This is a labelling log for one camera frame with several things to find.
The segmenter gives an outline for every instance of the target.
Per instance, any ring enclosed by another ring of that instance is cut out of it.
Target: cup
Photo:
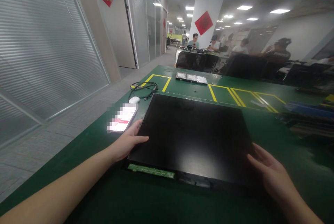
[[[212,78],[212,84],[213,85],[217,85],[219,80],[222,78],[222,76],[217,75],[217,74],[213,74],[212,77],[213,77]]]

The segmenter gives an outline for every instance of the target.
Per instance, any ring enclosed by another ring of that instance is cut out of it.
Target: green workbench
[[[158,93],[241,108],[252,140],[286,167],[311,209],[325,223],[332,223],[332,154],[326,145],[299,140],[275,118],[277,114],[273,111],[273,108],[283,111],[284,103],[289,101],[317,104],[322,97],[298,93],[294,87],[231,77],[222,77],[217,86],[197,85],[175,80],[177,71],[186,70],[157,66],[142,81],[156,82]],[[188,72],[212,82],[210,74]],[[127,103],[128,95],[125,94],[117,104]],[[260,101],[269,105],[261,107]],[[135,119],[144,116],[149,102],[140,101]],[[0,215],[113,143],[120,134],[107,134],[109,121],[110,111],[107,111],[2,202]],[[124,171],[120,167],[121,162],[107,171],[70,215],[68,223],[284,222],[274,204],[231,192],[181,184],[168,178]]]

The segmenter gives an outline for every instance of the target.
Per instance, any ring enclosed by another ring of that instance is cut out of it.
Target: white computer mouse
[[[140,101],[140,98],[134,96],[131,99],[129,99],[130,104],[137,104]]]

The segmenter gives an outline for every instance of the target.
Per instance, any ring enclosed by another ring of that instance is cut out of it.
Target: man in white shirt
[[[187,34],[185,33],[185,31],[183,31],[183,34],[182,34],[182,46],[185,45],[185,40],[187,39]]]
[[[249,43],[248,39],[243,39],[240,45],[233,47],[232,52],[249,54],[246,45]]]
[[[207,48],[209,51],[215,51],[217,52],[220,47],[220,42],[217,41],[218,35],[215,34],[211,38],[211,43],[209,44],[209,47]]]

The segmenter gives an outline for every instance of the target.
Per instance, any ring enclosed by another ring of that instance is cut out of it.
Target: white pillar
[[[206,48],[209,46],[211,37],[215,30],[215,26],[218,18],[220,9],[222,8],[223,0],[195,0],[195,9],[193,12],[193,17],[191,20],[190,36],[189,40],[192,40],[192,35],[194,33],[198,34],[198,43],[200,48]],[[198,20],[206,11],[208,11],[209,16],[212,20],[212,26],[202,35],[198,32],[195,25],[195,21]]]

